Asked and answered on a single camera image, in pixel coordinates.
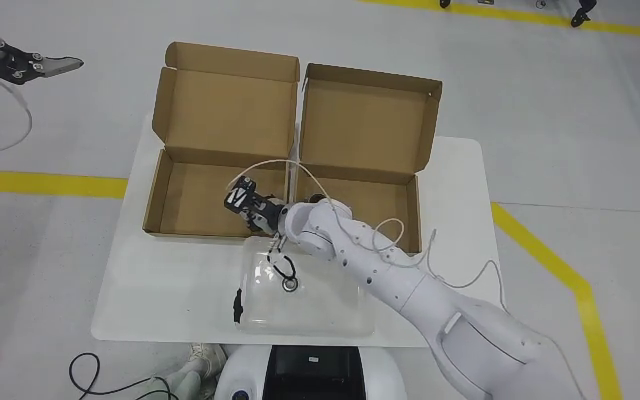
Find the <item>floor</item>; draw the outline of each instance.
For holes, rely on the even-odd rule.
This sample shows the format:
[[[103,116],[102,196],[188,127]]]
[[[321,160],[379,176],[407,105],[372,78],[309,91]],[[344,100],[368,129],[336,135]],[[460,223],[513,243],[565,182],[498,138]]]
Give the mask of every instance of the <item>floor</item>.
[[[543,12],[571,16],[577,7],[549,3]],[[518,0],[513,8],[534,11],[534,4]],[[633,0],[598,5],[593,14],[625,24],[639,16]],[[443,81],[437,134],[479,141],[492,201],[589,280],[622,391],[640,393],[636,36],[354,0],[28,0],[4,5],[0,26],[25,50],[86,62],[23,88],[35,125],[0,154],[0,170],[8,171],[127,177],[173,40]],[[24,129],[20,112],[0,93],[0,140]],[[119,206],[0,193],[3,399],[76,397],[67,367],[83,351],[102,358],[99,388],[171,370],[186,357],[183,344],[99,342],[89,333]],[[599,398],[571,293],[496,232],[510,308],[556,338],[587,397]],[[413,356],[400,366],[404,374],[437,374],[428,356]],[[90,373],[83,369],[83,381]],[[439,382],[430,390],[408,384],[411,400],[460,399],[440,378],[429,379]]]

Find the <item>clear plastic container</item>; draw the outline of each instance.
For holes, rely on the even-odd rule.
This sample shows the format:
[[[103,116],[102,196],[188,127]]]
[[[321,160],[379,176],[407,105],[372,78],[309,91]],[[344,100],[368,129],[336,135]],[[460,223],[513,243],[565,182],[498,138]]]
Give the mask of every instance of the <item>clear plastic container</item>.
[[[286,243],[296,268],[298,288],[287,292],[283,278],[267,261],[273,239],[250,237],[244,242],[242,288],[243,314],[238,329],[250,333],[306,336],[369,336],[374,330],[368,294],[339,266],[303,253]],[[283,273],[291,268],[277,252],[272,261]]]

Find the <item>cardboard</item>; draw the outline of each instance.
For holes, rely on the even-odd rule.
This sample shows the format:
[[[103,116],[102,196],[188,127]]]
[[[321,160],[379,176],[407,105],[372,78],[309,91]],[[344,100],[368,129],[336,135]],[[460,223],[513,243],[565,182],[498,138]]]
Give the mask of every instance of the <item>cardboard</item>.
[[[301,162],[355,219],[403,221],[400,247],[420,252],[415,173],[429,161],[442,83],[319,64],[309,64],[305,81]],[[319,192],[299,174],[298,200]],[[399,226],[381,232],[393,239]]]
[[[252,164],[287,158],[294,140],[296,57],[172,43],[160,74],[153,130],[165,143],[149,195],[149,233],[247,237],[223,206],[226,185]],[[286,198],[285,166],[247,175]]]

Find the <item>yellow floor line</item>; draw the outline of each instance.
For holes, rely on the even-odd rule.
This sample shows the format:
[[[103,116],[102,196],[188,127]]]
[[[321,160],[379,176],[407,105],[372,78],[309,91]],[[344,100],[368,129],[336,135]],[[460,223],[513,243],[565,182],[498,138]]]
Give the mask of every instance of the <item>yellow floor line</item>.
[[[121,199],[126,189],[122,178],[0,172],[0,192]]]
[[[126,188],[127,180],[122,178],[0,172],[0,192],[121,199],[124,198]],[[600,396],[602,400],[622,399],[615,366],[589,283],[504,208],[492,203],[491,209],[495,224],[573,292]]]
[[[600,398],[602,400],[622,399],[613,358],[609,353],[604,327],[598,316],[598,308],[589,282],[500,205],[492,203],[491,210],[495,224],[573,292],[600,389]]]
[[[446,9],[440,7],[438,0],[360,0],[364,3],[384,4],[388,6],[399,6],[407,8],[421,8],[429,11],[446,12],[450,14],[468,15],[481,18],[504,19],[509,21],[528,22],[538,25],[559,26],[571,28],[571,18],[543,13],[505,10],[492,6],[459,4],[453,0]],[[640,26],[613,24],[608,22],[591,21],[585,22],[580,28],[582,30],[617,33],[621,35],[640,36]]]

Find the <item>black panel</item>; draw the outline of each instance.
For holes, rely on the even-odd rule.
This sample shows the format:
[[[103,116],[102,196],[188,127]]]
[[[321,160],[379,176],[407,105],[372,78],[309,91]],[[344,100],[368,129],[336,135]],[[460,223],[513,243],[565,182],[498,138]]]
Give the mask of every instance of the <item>black panel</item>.
[[[273,346],[263,400],[366,400],[357,347]]]

